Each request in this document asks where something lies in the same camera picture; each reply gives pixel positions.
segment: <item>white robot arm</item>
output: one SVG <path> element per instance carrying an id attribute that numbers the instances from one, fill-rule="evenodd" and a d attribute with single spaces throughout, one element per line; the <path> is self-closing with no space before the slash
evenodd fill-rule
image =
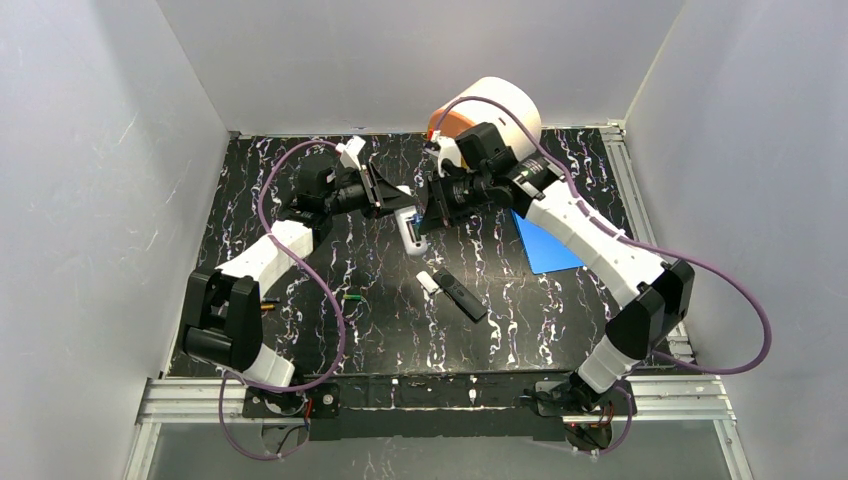
<path id="1" fill-rule="evenodd" d="M 373 165 L 359 161 L 364 143 L 353 137 L 337 146 L 342 164 L 338 171 L 336 159 L 320 155 L 311 156 L 301 168 L 283 219 L 271 227 L 271 234 L 298 257 L 307 257 L 326 238 L 334 215 L 354 210 L 366 218 L 394 214 L 406 252 L 421 255 L 427 249 L 409 189 L 389 184 Z M 294 366 L 263 343 L 260 305 L 293 264 L 264 235 L 214 269 L 197 268 L 186 287 L 177 348 L 256 383 L 289 386 Z"/>
<path id="2" fill-rule="evenodd" d="M 685 316 L 694 270 L 684 261 L 669 264 L 620 242 L 624 232 L 573 194 L 564 172 L 532 154 L 518 158 L 519 149 L 505 143 L 501 130 L 482 122 L 455 139 L 434 131 L 437 141 L 429 147 L 442 168 L 427 178 L 429 198 L 420 231 L 462 224 L 479 206 L 494 203 L 551 233 L 598 275 L 621 311 L 568 384 L 554 392 L 591 409 Z M 468 168 L 447 158 L 446 146 L 448 152 L 458 151 Z M 599 225 L 617 233 L 609 235 Z"/>

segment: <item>marble pattern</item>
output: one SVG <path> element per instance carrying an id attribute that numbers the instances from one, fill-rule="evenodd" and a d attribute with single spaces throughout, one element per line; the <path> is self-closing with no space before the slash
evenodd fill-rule
<path id="1" fill-rule="evenodd" d="M 342 137 L 326 137 L 333 142 Z M 421 201 L 432 165 L 421 134 L 367 135 L 361 158 L 370 158 L 387 180 L 406 184 Z M 259 190 L 273 162 L 305 138 L 235 139 L 230 142 L 209 214 L 198 265 L 232 259 L 262 234 Z M 596 129 L 546 130 L 543 145 L 571 169 L 586 199 L 629 233 L 624 206 Z M 274 218 L 302 162 L 281 170 L 266 198 Z M 408 257 L 393 217 L 367 220 L 358 212 L 337 216 L 333 233 L 307 261 L 344 301 L 349 319 L 339 373 L 411 374 L 498 370 L 574 369 L 603 335 L 618 307 L 597 276 L 585 268 L 545 275 L 530 271 L 509 212 L 485 209 L 469 224 L 429 238 L 420 258 Z M 446 267 L 490 308 L 471 323 L 444 295 L 425 299 L 415 275 Z M 299 371 L 323 372 L 338 341 L 332 310 L 320 288 L 298 269 L 269 292 L 281 297 L 263 315 L 265 343 Z M 175 352 L 170 376 L 217 376 L 214 367 Z"/>

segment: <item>purple cable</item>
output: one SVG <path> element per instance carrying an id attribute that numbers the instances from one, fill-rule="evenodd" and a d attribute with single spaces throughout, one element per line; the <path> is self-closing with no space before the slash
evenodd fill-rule
<path id="1" fill-rule="evenodd" d="M 316 378 L 315 380 L 313 380 L 309 383 L 306 383 L 306 384 L 303 384 L 303 385 L 297 385 L 297 386 L 294 386 L 294 387 L 277 387 L 277 386 L 274 386 L 274 385 L 265 385 L 265 384 L 262 384 L 262 383 L 251 382 L 249 380 L 245 380 L 245 379 L 243 379 L 243 378 L 241 378 L 241 377 L 239 377 L 239 376 L 237 376 L 237 375 L 235 375 L 235 374 L 233 374 L 229 371 L 224 372 L 224 378 L 221 381 L 221 391 L 218 393 L 218 421 L 221 424 L 221 429 L 224 431 L 224 436 L 227 438 L 227 442 L 229 442 L 229 444 L 237 452 L 241 453 L 242 455 L 244 455 L 248 458 L 252 458 L 254 460 L 270 461 L 270 460 L 277 460 L 278 458 L 286 457 L 286 456 L 291 455 L 292 453 L 300 450 L 300 448 L 306 443 L 306 441 L 304 441 L 302 444 L 298 445 L 297 447 L 293 448 L 292 450 L 290 450 L 286 453 L 278 454 L 278 455 L 271 455 L 271 456 L 269 456 L 269 455 L 257 455 L 255 453 L 247 451 L 245 448 L 243 448 L 241 445 L 239 445 L 238 442 L 236 442 L 235 438 L 233 438 L 233 436 L 230 434 L 230 431 L 227 429 L 226 423 L 224 423 L 224 389 L 227 386 L 227 378 L 235 378 L 236 380 L 238 380 L 239 382 L 241 382 L 244 385 L 249 385 L 251 387 L 256 387 L 256 388 L 261 388 L 262 390 L 268 390 L 270 392 L 275 392 L 275 393 L 299 392 L 299 391 L 308 390 L 310 388 L 318 386 L 321 383 L 323 383 L 325 380 L 327 380 L 331 375 L 333 375 L 335 373 L 336 369 L 339 368 L 339 364 L 341 363 L 342 358 L 344 358 L 345 321 L 344 321 L 344 316 L 342 315 L 342 309 L 339 306 L 338 300 L 336 300 L 336 297 L 335 297 L 335 295 L 333 295 L 333 292 L 330 290 L 330 286 L 327 285 L 327 282 L 325 282 L 318 275 L 318 273 L 315 272 L 315 270 L 312 269 L 312 267 L 310 267 L 305 261 L 303 261 L 302 258 L 297 256 L 296 253 L 292 252 L 285 245 L 283 245 L 279 240 L 277 240 L 277 237 L 275 237 L 274 234 L 271 232 L 271 225 L 268 223 L 268 220 L 265 219 L 265 211 L 262 208 L 262 205 L 263 205 L 264 200 L 265 200 L 265 194 L 268 192 L 268 188 L 271 186 L 271 182 L 273 182 L 274 177 L 277 175 L 277 172 L 279 172 L 280 168 L 283 166 L 283 164 L 286 162 L 286 160 L 288 160 L 288 158 L 294 152 L 296 152 L 297 150 L 299 150 L 303 147 L 309 147 L 309 146 L 313 146 L 313 145 L 327 145 L 327 146 L 330 146 L 330 147 L 333 147 L 333 148 L 335 148 L 335 146 L 336 146 L 336 144 L 334 144 L 332 142 L 328 142 L 326 140 L 310 140 L 310 141 L 299 143 L 299 144 L 295 145 L 294 147 L 292 147 L 288 152 L 285 153 L 285 155 L 283 155 L 279 160 L 277 160 L 277 163 L 275 163 L 274 167 L 271 169 L 271 173 L 268 174 L 268 179 L 265 180 L 265 184 L 262 185 L 262 190 L 259 192 L 259 205 L 258 205 L 257 209 L 259 210 L 259 221 L 262 222 L 262 227 L 265 229 L 265 233 L 268 234 L 268 238 L 271 239 L 271 242 L 273 242 L 274 245 L 277 246 L 277 248 L 282 250 L 283 253 L 285 253 L 292 260 L 294 260 L 294 262 L 300 268 L 305 270 L 306 273 L 308 273 L 309 276 L 312 277 L 312 279 L 315 280 L 316 283 L 318 283 L 318 285 L 321 287 L 321 290 L 323 290 L 324 293 L 327 295 L 327 298 L 330 299 L 330 304 L 332 305 L 333 311 L 336 314 L 336 321 L 338 322 L 338 327 L 339 327 L 339 348 L 338 348 L 338 351 L 336 353 L 336 358 L 333 360 L 332 365 L 330 365 L 330 368 L 328 368 L 326 372 L 324 372 L 320 377 Z"/>
<path id="2" fill-rule="evenodd" d="M 633 405 L 630 404 L 630 393 L 618 385 L 613 387 L 613 389 L 624 395 L 624 400 L 627 402 L 627 423 L 624 424 L 624 431 L 621 432 L 621 435 L 619 435 L 609 447 L 597 450 L 598 455 L 612 453 L 613 450 L 624 443 L 624 439 L 627 437 L 627 434 L 630 433 L 630 425 L 633 423 Z"/>
<path id="3" fill-rule="evenodd" d="M 321 276 L 318 275 L 318 273 L 312 269 L 312 267 L 310 267 L 305 261 L 303 261 L 302 258 L 298 257 L 296 253 L 289 250 L 288 247 L 283 245 L 279 240 L 277 240 L 277 237 L 275 237 L 274 234 L 271 233 L 271 225 L 265 218 L 265 210 L 263 209 L 265 194 L 268 193 L 268 188 L 271 186 L 271 182 L 274 181 L 274 177 L 277 176 L 277 172 L 279 172 L 283 164 L 286 163 L 286 160 L 288 160 L 288 158 L 299 149 L 303 147 L 310 147 L 313 145 L 326 145 L 333 148 L 336 147 L 335 143 L 328 142 L 326 140 L 309 140 L 306 142 L 298 143 L 297 145 L 292 147 L 288 152 L 285 153 L 285 155 L 283 155 L 279 160 L 277 160 L 277 163 L 274 164 L 274 168 L 271 169 L 271 173 L 268 175 L 268 179 L 265 180 L 265 184 L 262 185 L 262 190 L 259 192 L 259 205 L 257 206 L 257 210 L 259 211 L 259 221 L 262 222 L 262 227 L 265 228 L 265 233 L 268 234 L 268 238 L 271 239 L 271 242 L 273 242 L 274 245 L 277 246 L 277 248 L 282 250 L 283 253 L 285 253 L 292 260 L 294 260 L 297 266 L 305 270 L 306 273 L 308 273 L 309 276 L 312 277 L 313 280 L 315 280 L 315 283 L 317 283 L 318 286 L 321 287 L 321 290 L 324 291 L 324 294 L 326 294 L 327 298 L 330 300 L 330 304 L 333 306 L 333 311 L 336 314 L 336 321 L 338 322 L 339 326 L 339 348 L 336 352 L 336 358 L 333 359 L 333 363 L 332 365 L 330 365 L 330 368 L 328 368 L 327 371 L 324 372 L 320 377 L 316 378 L 315 380 L 309 383 L 297 385 L 294 387 L 276 387 L 273 385 L 264 385 L 261 383 L 251 382 L 250 380 L 244 381 L 246 385 L 261 388 L 262 390 L 267 390 L 269 392 L 274 393 L 300 392 L 302 390 L 309 390 L 310 388 L 317 387 L 318 385 L 324 383 L 325 380 L 330 378 L 330 376 L 332 376 L 336 372 L 336 369 L 339 368 L 339 364 L 341 363 L 342 358 L 344 358 L 345 321 L 344 315 L 342 314 L 341 306 L 339 306 L 339 302 L 338 300 L 336 300 L 336 296 L 330 290 L 330 286 L 327 285 L 327 282 L 325 282 L 324 279 L 322 279 Z"/>
<path id="4" fill-rule="evenodd" d="M 256 453 L 248 451 L 246 448 L 239 445 L 238 442 L 236 442 L 236 439 L 233 438 L 233 435 L 232 433 L 230 433 L 230 430 L 227 428 L 227 424 L 224 422 L 224 388 L 226 388 L 227 386 L 228 378 L 235 378 L 236 380 L 238 380 L 238 377 L 233 375 L 229 370 L 224 371 L 224 380 L 221 381 L 221 390 L 218 393 L 218 422 L 221 424 L 221 430 L 224 431 L 224 437 L 227 438 L 227 442 L 230 444 L 230 446 L 233 447 L 233 449 L 235 449 L 235 451 L 253 460 L 259 460 L 261 462 L 270 462 L 273 460 L 279 460 L 288 457 L 289 455 L 300 450 L 304 445 L 306 445 L 307 442 L 309 442 L 309 434 L 307 433 L 306 440 L 304 440 L 303 443 L 298 444 L 296 447 L 292 448 L 287 452 L 278 453 L 276 455 L 258 455 Z"/>
<path id="5" fill-rule="evenodd" d="M 467 102 L 467 101 L 478 101 L 478 102 L 488 103 L 489 105 L 493 105 L 493 106 L 497 107 L 498 109 L 500 109 L 505 114 L 507 114 L 509 116 L 509 118 L 511 118 L 512 121 L 514 121 L 515 124 L 518 125 L 518 128 L 520 128 L 521 131 L 524 132 L 524 135 L 526 135 L 527 139 L 530 140 L 530 142 L 533 144 L 534 147 L 536 147 L 536 150 L 538 150 L 539 153 L 541 153 L 542 156 L 545 157 L 545 159 L 547 159 L 549 162 L 556 165 L 560 170 L 562 170 L 565 173 L 564 177 L 565 177 L 566 183 L 568 184 L 568 189 L 571 192 L 571 194 L 576 199 L 578 199 L 577 207 L 580 209 L 581 212 L 583 212 L 584 215 L 587 215 L 587 216 L 589 215 L 589 208 L 586 204 L 586 199 L 584 199 L 580 195 L 580 193 L 577 191 L 577 186 L 574 184 L 574 179 L 570 175 L 570 170 L 565 168 L 565 165 L 562 162 L 560 162 L 559 160 L 554 158 L 553 155 L 551 155 L 547 150 L 545 150 L 542 147 L 542 144 L 538 140 L 536 140 L 535 137 L 533 137 L 533 134 L 530 133 L 530 130 L 528 130 L 527 127 L 524 126 L 524 124 L 521 122 L 521 120 L 519 120 L 518 117 L 515 116 L 515 114 L 510 112 L 502 104 L 500 104 L 500 103 L 498 103 L 494 100 L 491 100 L 491 99 L 488 99 L 488 98 L 485 98 L 485 97 L 478 97 L 478 96 L 467 96 L 467 97 L 457 98 L 456 100 L 449 103 L 447 105 L 447 107 L 445 107 L 445 110 L 442 112 L 442 114 L 436 120 L 436 123 L 433 125 L 433 130 L 439 129 L 439 127 L 442 125 L 442 122 L 444 121 L 445 117 L 447 117 L 448 112 L 450 112 L 455 106 L 459 105 L 462 102 Z M 592 224 L 594 224 L 596 227 L 601 229 L 601 231 L 603 231 L 604 233 L 606 233 L 607 235 L 609 235 L 611 237 L 615 237 L 618 234 L 618 232 L 610 229 L 609 227 L 604 225 L 597 218 L 592 217 L 592 218 L 589 219 L 589 221 L 591 221 Z M 757 356 L 753 360 L 751 360 L 750 362 L 748 362 L 744 365 L 740 365 L 738 367 L 733 367 L 733 368 L 702 367 L 702 366 L 699 366 L 699 365 L 693 365 L 691 363 L 681 361 L 679 359 L 672 357 L 671 355 L 667 355 L 663 352 L 658 352 L 658 351 L 654 350 L 653 354 L 655 356 L 662 358 L 664 360 L 667 360 L 669 362 L 672 362 L 673 364 L 675 364 L 677 366 L 680 366 L 680 367 L 683 367 L 683 368 L 688 368 L 690 370 L 695 370 L 695 371 L 698 371 L 698 372 L 701 372 L 701 373 L 712 374 L 712 375 L 733 375 L 733 374 L 736 374 L 736 373 L 743 373 L 743 372 L 747 372 L 747 371 L 755 368 L 759 364 L 763 363 L 763 360 L 765 360 L 765 358 L 768 356 L 769 350 L 771 350 L 771 341 L 772 341 L 771 323 L 769 322 L 768 315 L 766 314 L 765 308 L 763 308 L 763 305 L 760 303 L 759 300 L 757 300 L 756 297 L 754 297 L 754 294 L 751 293 L 750 290 L 748 290 L 738 280 L 736 280 L 735 278 L 733 278 L 729 274 L 721 271 L 718 267 L 711 265 L 707 262 L 698 260 L 696 258 L 690 257 L 689 255 L 684 255 L 682 253 L 675 252 L 675 251 L 672 251 L 672 250 L 667 250 L 667 249 L 664 249 L 664 248 L 655 247 L 655 246 L 647 244 L 647 243 L 642 243 L 642 242 L 638 242 L 636 240 L 631 240 L 631 239 L 625 237 L 624 235 L 619 236 L 618 241 L 621 242 L 621 243 L 624 243 L 626 245 L 630 245 L 630 246 L 633 246 L 633 247 L 636 247 L 636 248 L 641 248 L 643 250 L 647 250 L 649 252 L 656 253 L 658 255 L 665 255 L 665 256 L 668 256 L 668 257 L 673 257 L 673 258 L 678 258 L 680 260 L 685 260 L 685 261 L 687 261 L 691 264 L 698 265 L 699 267 L 716 274 L 722 280 L 729 283 L 733 288 L 735 288 L 736 291 L 738 291 L 740 294 L 742 294 L 743 297 L 745 297 L 745 300 L 747 300 L 748 303 L 750 303 L 751 306 L 754 308 L 754 311 L 757 312 L 757 316 L 760 317 L 760 323 L 762 323 L 762 325 L 763 325 L 763 345 L 760 348 L 760 352 L 757 354 Z"/>
<path id="6" fill-rule="evenodd" d="M 621 435 L 619 435 L 618 438 L 614 442 L 612 442 L 610 444 L 610 446 L 608 446 L 607 448 L 597 448 L 595 450 L 589 450 L 589 451 L 576 450 L 577 452 L 580 452 L 580 453 L 583 453 L 583 454 L 586 454 L 586 455 L 589 455 L 589 456 L 594 456 L 595 452 L 597 452 L 598 455 L 607 455 L 609 453 L 612 453 L 612 451 L 615 450 L 616 448 L 620 447 L 621 444 L 624 443 L 624 439 L 627 438 L 627 434 L 630 433 L 630 425 L 633 424 L 633 405 L 631 405 L 631 403 L 630 403 L 631 395 L 630 395 L 630 393 L 627 392 L 627 390 L 625 390 L 624 388 L 622 388 L 618 385 L 616 385 L 612 388 L 613 388 L 613 390 L 616 390 L 616 391 L 620 392 L 622 395 L 624 395 L 624 399 L 627 401 L 627 423 L 624 424 L 624 431 L 621 432 Z M 557 446 L 557 445 L 551 445 L 551 444 L 548 444 L 548 443 L 536 443 L 532 440 L 528 440 L 528 443 L 531 443 L 533 445 L 539 445 L 539 446 L 542 446 L 542 447 L 545 447 L 545 448 L 550 448 L 552 450 L 559 450 L 561 452 L 573 453 L 575 451 L 574 447 L 564 448 L 564 447 L 560 447 L 560 446 Z"/>

